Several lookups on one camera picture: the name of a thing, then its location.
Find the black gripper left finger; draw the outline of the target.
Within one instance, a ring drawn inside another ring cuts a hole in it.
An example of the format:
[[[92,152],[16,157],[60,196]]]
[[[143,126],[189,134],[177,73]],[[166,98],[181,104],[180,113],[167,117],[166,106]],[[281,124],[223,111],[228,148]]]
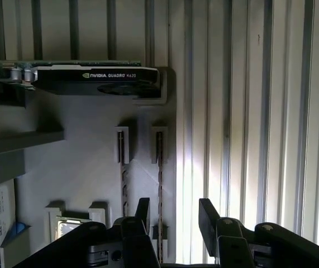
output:
[[[119,218],[111,228],[83,223],[17,267],[159,267],[149,220],[150,199],[141,198],[133,217]]]

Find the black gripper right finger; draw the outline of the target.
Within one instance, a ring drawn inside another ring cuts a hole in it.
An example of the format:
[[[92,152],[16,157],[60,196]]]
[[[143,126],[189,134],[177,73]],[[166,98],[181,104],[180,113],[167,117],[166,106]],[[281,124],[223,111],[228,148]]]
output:
[[[247,229],[199,200],[199,229],[216,267],[319,267],[319,246],[271,222]]]

